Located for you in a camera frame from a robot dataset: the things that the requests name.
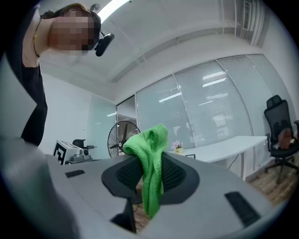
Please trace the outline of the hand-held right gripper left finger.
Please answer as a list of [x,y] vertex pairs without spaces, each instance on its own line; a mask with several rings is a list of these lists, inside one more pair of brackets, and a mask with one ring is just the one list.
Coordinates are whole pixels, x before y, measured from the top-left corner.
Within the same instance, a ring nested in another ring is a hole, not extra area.
[[113,196],[101,179],[107,168],[127,160],[128,155],[72,165],[60,165],[53,155],[45,157],[53,186],[75,218],[78,239],[139,238],[111,222],[127,201]]

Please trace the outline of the ceiling light strip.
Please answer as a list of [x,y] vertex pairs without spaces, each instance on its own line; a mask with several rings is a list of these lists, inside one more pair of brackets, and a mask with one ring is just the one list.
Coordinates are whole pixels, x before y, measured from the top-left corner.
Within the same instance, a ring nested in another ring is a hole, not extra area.
[[98,13],[98,16],[101,18],[101,22],[103,23],[112,13],[129,1],[130,0],[111,0]]

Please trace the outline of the green wiping cloth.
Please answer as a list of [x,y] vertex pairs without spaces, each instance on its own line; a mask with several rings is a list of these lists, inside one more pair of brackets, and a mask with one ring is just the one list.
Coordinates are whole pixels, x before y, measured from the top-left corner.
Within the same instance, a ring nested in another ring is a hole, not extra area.
[[134,135],[123,146],[126,154],[135,154],[142,164],[143,208],[150,218],[159,211],[159,199],[164,193],[162,152],[167,148],[168,130],[164,124],[158,124]]

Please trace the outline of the ceiling air vent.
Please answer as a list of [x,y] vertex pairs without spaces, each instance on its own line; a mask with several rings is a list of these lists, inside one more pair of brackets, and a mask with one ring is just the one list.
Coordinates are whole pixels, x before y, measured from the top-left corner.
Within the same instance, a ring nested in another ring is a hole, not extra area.
[[243,12],[242,12],[242,29],[249,30],[251,25],[251,10],[252,3],[249,1],[243,1]]

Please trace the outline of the black standing fan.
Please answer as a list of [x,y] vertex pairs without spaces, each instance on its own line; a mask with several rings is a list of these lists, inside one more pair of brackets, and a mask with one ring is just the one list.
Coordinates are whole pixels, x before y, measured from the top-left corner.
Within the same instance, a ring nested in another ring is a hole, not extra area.
[[139,134],[139,128],[130,121],[119,121],[110,130],[107,139],[107,149],[111,158],[125,154],[123,145],[134,135]]

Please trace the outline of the person's chest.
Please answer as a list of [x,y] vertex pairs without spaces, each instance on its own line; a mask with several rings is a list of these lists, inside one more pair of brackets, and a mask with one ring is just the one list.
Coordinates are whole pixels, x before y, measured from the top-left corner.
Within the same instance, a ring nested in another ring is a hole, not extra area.
[[49,33],[54,19],[34,16],[22,43],[22,62],[27,68],[39,65],[41,54],[49,49]]

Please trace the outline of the black mesh office chair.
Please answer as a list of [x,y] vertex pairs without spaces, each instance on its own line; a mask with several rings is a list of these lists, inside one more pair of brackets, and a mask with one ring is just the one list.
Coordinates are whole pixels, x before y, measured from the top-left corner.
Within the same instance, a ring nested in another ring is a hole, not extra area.
[[[299,120],[295,120],[297,132],[294,133],[289,113],[289,106],[285,99],[281,99],[279,95],[275,95],[267,100],[267,108],[264,110],[264,116],[269,124],[270,133],[266,134],[267,148],[270,156],[274,158],[275,163],[264,168],[264,172],[268,173],[269,169],[280,167],[277,178],[277,184],[281,182],[282,170],[289,167],[295,170],[299,175],[299,167],[294,165],[295,154],[299,152]],[[285,128],[290,128],[293,132],[294,143],[289,149],[282,150],[279,147],[278,135]]]

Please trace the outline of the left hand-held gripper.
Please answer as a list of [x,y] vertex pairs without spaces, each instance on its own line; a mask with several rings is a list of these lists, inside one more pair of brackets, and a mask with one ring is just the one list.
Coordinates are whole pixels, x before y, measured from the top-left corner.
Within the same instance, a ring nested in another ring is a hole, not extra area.
[[56,141],[53,155],[60,165],[76,164],[92,159],[88,149],[78,147],[66,141]]

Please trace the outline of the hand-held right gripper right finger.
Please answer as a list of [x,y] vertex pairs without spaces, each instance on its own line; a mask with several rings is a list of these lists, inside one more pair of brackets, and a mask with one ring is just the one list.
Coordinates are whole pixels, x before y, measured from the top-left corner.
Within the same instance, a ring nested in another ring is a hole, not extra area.
[[[257,189],[220,166],[165,153],[193,168],[199,175],[195,192],[183,203],[160,206],[140,232],[143,239],[258,239],[277,220],[282,206],[272,203]],[[238,192],[259,219],[245,226],[226,194]]]

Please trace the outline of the glass partition with blinds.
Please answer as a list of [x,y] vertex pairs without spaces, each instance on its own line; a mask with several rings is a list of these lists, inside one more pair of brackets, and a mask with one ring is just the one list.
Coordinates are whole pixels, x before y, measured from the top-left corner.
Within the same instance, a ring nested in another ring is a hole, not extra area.
[[136,94],[138,125],[164,124],[169,143],[201,147],[265,135],[266,101],[279,95],[295,112],[280,75],[262,54],[221,58],[176,72]]

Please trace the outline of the brown bag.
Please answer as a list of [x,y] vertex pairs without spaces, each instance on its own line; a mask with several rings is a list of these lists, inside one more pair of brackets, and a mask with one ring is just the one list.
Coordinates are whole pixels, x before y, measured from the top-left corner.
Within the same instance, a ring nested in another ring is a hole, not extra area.
[[293,132],[290,128],[285,128],[278,135],[279,147],[282,150],[289,149],[290,145],[294,143]]

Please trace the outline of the white table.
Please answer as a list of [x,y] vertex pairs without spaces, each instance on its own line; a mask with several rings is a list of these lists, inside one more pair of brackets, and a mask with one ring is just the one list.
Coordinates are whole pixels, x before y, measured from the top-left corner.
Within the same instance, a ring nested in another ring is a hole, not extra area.
[[247,160],[245,155],[247,151],[253,149],[261,143],[267,141],[266,136],[236,136],[234,138],[210,144],[198,148],[184,149],[180,155],[194,156],[194,159],[212,163],[226,160],[230,157],[241,156],[241,174],[242,180],[246,180]]

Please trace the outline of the pink flowers in beige pot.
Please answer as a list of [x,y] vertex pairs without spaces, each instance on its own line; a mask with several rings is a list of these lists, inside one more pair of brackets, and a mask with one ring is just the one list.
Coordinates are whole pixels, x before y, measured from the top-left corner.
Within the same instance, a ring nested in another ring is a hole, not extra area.
[[181,141],[175,141],[172,143],[172,147],[171,147],[176,154],[183,154],[183,142]]

